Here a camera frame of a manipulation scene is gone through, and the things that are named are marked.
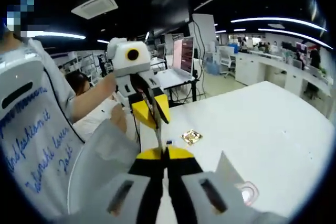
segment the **hand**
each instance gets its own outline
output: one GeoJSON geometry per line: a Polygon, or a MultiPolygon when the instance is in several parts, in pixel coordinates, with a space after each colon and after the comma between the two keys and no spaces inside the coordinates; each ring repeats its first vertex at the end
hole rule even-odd
{"type": "Polygon", "coordinates": [[[111,122],[119,127],[123,133],[127,130],[126,114],[120,104],[114,106],[111,112],[111,122]]]}
{"type": "Polygon", "coordinates": [[[111,95],[117,89],[117,82],[113,73],[108,74],[103,79],[106,92],[111,95]]]}

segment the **white cabinet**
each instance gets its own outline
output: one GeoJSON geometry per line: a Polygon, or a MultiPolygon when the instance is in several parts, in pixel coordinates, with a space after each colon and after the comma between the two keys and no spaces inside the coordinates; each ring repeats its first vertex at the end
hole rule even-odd
{"type": "Polygon", "coordinates": [[[287,72],[285,89],[300,97],[303,92],[303,78],[287,72]]]}
{"type": "Polygon", "coordinates": [[[236,81],[252,85],[265,80],[266,66],[249,56],[236,57],[236,81]]]}

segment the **blue handwritten text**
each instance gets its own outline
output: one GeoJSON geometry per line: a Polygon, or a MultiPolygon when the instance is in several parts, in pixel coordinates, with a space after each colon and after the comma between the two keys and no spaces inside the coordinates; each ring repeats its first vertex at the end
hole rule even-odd
{"type": "Polygon", "coordinates": [[[3,129],[9,124],[12,119],[15,118],[16,114],[20,114],[25,107],[27,107],[35,98],[37,98],[40,94],[46,93],[48,90],[46,88],[40,87],[34,91],[34,93],[30,94],[26,98],[23,98],[19,101],[1,120],[0,120],[0,137],[4,139],[3,129]]]}
{"type": "Polygon", "coordinates": [[[58,164],[59,164],[59,166],[61,166],[63,168],[64,173],[67,174],[70,159],[71,159],[71,156],[72,156],[72,148],[67,144],[67,147],[65,148],[65,151],[67,152],[67,157],[64,158],[64,159],[60,159],[58,161],[58,164]]]}
{"type": "Polygon", "coordinates": [[[25,186],[31,189],[35,193],[39,193],[41,191],[41,181],[42,181],[42,175],[44,171],[48,168],[50,161],[53,160],[55,153],[52,152],[49,147],[47,147],[47,150],[43,149],[44,157],[42,161],[37,165],[37,169],[34,172],[30,172],[30,174],[33,177],[34,182],[26,182],[25,186]]]}
{"type": "Polygon", "coordinates": [[[6,163],[8,165],[9,171],[14,172],[15,165],[18,163],[20,158],[26,159],[25,149],[27,148],[30,140],[39,132],[39,130],[45,125],[47,121],[50,120],[50,114],[47,109],[43,112],[43,118],[37,120],[33,125],[25,127],[25,137],[21,140],[16,139],[16,144],[12,145],[13,154],[12,156],[6,156],[6,163]]]}
{"type": "Polygon", "coordinates": [[[64,128],[59,134],[58,134],[58,138],[57,137],[52,137],[53,139],[53,143],[56,149],[60,148],[63,140],[65,138],[65,136],[68,134],[70,130],[68,128],[64,128]]]}

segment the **white table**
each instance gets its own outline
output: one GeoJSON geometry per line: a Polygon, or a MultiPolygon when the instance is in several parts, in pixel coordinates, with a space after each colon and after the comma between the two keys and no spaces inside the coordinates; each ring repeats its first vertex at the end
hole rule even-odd
{"type": "MultiPolygon", "coordinates": [[[[205,171],[215,171],[224,151],[240,176],[259,189],[252,207],[284,217],[314,191],[333,150],[333,125],[304,100],[269,82],[171,108],[170,113],[162,141],[174,139],[176,146],[187,148],[205,171]],[[180,135],[190,129],[203,139],[186,147],[180,135]]],[[[152,129],[141,125],[140,134],[143,150],[157,147],[152,129]]],[[[167,218],[172,208],[164,204],[159,216],[167,218]]]]}
{"type": "Polygon", "coordinates": [[[250,53],[255,54],[255,55],[267,56],[267,57],[270,57],[271,59],[274,59],[274,60],[279,60],[279,61],[284,60],[284,58],[282,56],[271,55],[271,54],[267,54],[267,53],[261,52],[261,51],[250,51],[250,53]]]}
{"type": "Polygon", "coordinates": [[[192,75],[188,76],[187,74],[179,74],[174,69],[167,69],[157,72],[155,76],[158,79],[161,88],[163,89],[184,85],[190,81],[195,80],[192,75]]]}
{"type": "Polygon", "coordinates": [[[165,60],[164,59],[160,59],[158,57],[154,57],[151,59],[151,67],[159,65],[159,64],[164,64],[165,60]]]}

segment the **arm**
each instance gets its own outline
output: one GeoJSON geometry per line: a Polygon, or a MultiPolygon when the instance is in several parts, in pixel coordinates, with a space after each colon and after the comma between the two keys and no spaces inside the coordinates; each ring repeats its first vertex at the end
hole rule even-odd
{"type": "Polygon", "coordinates": [[[44,66],[50,74],[53,86],[55,87],[58,102],[66,117],[72,123],[82,119],[109,95],[115,92],[117,86],[115,77],[113,74],[109,74],[88,92],[75,97],[75,92],[58,70],[50,55],[44,51],[41,42],[30,39],[29,44],[40,53],[44,66]]]}
{"type": "Polygon", "coordinates": [[[72,121],[77,122],[82,119],[107,97],[115,92],[116,83],[113,74],[107,75],[96,86],[89,91],[73,99],[72,121]]]}

